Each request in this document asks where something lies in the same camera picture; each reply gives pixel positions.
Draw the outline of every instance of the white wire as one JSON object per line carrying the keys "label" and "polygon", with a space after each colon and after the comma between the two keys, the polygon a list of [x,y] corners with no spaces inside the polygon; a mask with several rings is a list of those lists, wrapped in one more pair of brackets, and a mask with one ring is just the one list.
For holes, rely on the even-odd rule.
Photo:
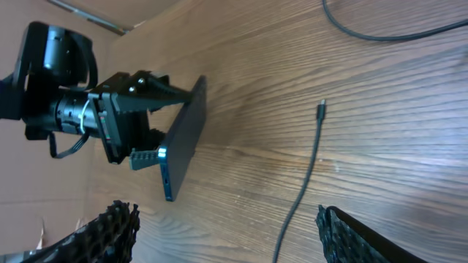
{"label": "white wire", "polygon": [[85,127],[83,125],[84,119],[85,119],[85,111],[86,108],[88,107],[89,100],[86,101],[85,105],[83,106],[83,110],[81,110],[81,114],[79,114],[78,118],[80,119],[80,130],[82,134],[85,134]]}

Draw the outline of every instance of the beige wall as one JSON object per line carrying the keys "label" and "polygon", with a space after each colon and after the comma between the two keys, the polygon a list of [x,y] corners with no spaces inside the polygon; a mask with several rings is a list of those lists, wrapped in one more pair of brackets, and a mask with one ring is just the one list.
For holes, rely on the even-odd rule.
{"label": "beige wall", "polygon": [[[104,72],[108,47],[117,35],[45,1],[0,0],[1,78],[13,70],[23,31],[34,20],[92,38],[98,68]],[[21,121],[0,120],[0,132],[0,254],[35,248],[42,219],[49,243],[73,232],[83,216],[94,141],[73,156],[54,160],[47,142],[26,140]],[[69,148],[77,139],[58,135],[58,149]]]}
{"label": "beige wall", "polygon": [[166,10],[179,0],[62,0],[122,26],[134,26]]}

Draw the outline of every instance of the wooden table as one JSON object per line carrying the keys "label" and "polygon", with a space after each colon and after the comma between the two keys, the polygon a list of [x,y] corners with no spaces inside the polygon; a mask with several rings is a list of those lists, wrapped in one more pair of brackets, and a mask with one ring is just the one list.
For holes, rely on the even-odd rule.
{"label": "wooden table", "polygon": [[[332,1],[367,34],[464,19],[460,1]],[[317,206],[335,205],[430,262],[468,258],[468,28],[412,42],[349,37],[318,0],[186,0],[120,38],[108,75],[208,78],[208,120],[175,202],[159,168],[130,172],[96,144],[88,215],[140,205],[135,262],[269,262],[312,151],[317,166],[281,262],[324,262]],[[177,107],[151,116],[167,130]]]}

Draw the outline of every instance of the black wire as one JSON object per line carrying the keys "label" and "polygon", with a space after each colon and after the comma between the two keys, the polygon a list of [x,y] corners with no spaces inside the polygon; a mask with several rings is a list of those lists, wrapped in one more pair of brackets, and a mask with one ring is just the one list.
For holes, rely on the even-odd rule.
{"label": "black wire", "polygon": [[83,147],[85,142],[89,138],[89,133],[85,132],[83,136],[68,150],[63,151],[61,153],[57,153],[57,143],[56,143],[56,136],[53,132],[49,133],[49,146],[50,146],[50,156],[54,159],[62,159],[67,157],[70,154],[76,153],[78,150]]}
{"label": "black wire", "polygon": [[312,175],[312,170],[314,169],[315,159],[317,158],[317,151],[319,148],[320,132],[322,130],[322,122],[325,117],[325,105],[324,104],[321,104],[321,105],[322,105],[323,111],[320,112],[320,105],[319,105],[319,109],[317,110],[317,129],[315,132],[314,147],[312,149],[312,157],[310,159],[309,168],[307,168],[306,177],[304,178],[301,191],[299,191],[298,197],[294,201],[294,204],[292,204],[290,212],[287,214],[286,219],[284,220],[283,226],[281,227],[281,231],[279,232],[278,240],[276,241],[275,252],[273,255],[273,263],[278,262],[279,250],[281,248],[281,244],[283,241],[284,234],[286,233],[287,226],[290,224],[291,219],[293,218],[292,216],[294,215],[296,209],[298,209],[298,206],[301,203],[302,197],[306,193],[307,185],[309,184],[309,180]]}
{"label": "black wire", "polygon": [[462,26],[468,26],[468,19],[462,20],[457,23],[450,24],[448,26],[443,26],[439,27],[436,29],[431,29],[428,31],[423,31],[420,33],[415,33],[415,34],[408,34],[408,35],[403,35],[403,36],[395,36],[395,37],[374,37],[374,36],[369,36],[365,34],[358,33],[356,31],[353,31],[351,29],[348,29],[347,27],[343,26],[338,22],[331,14],[330,10],[328,9],[327,5],[327,0],[322,0],[323,3],[323,9],[325,10],[325,14],[327,15],[327,18],[329,21],[336,26],[339,30],[343,31],[346,34],[349,34],[350,36],[357,37],[360,39],[364,40],[373,40],[373,41],[409,41],[409,40],[415,40],[415,39],[422,39],[424,37],[430,37],[432,35],[442,33],[445,31],[449,31],[455,28],[459,28]]}

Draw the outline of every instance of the table surface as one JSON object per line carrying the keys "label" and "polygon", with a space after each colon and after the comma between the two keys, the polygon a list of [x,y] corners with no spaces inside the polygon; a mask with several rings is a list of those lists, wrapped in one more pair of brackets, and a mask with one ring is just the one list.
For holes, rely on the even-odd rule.
{"label": "table surface", "polygon": [[[413,33],[465,19],[459,1],[332,1],[347,26]],[[314,219],[335,205],[430,262],[468,258],[468,28],[367,42],[318,0],[186,0],[120,38],[108,75],[164,72],[189,90],[208,78],[208,116],[175,202],[158,167],[130,172],[95,146],[88,215],[136,202],[135,262],[269,262],[303,182],[315,109],[327,99],[318,160],[280,262],[324,262]],[[151,115],[167,130],[180,107]]]}

